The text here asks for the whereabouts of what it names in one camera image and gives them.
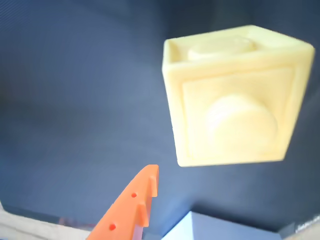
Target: yellow cube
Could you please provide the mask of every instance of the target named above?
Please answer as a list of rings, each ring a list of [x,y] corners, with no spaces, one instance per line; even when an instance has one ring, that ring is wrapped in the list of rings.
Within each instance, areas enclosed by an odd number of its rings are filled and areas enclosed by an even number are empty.
[[[178,164],[282,160],[314,51],[254,25],[166,40],[162,73]]]

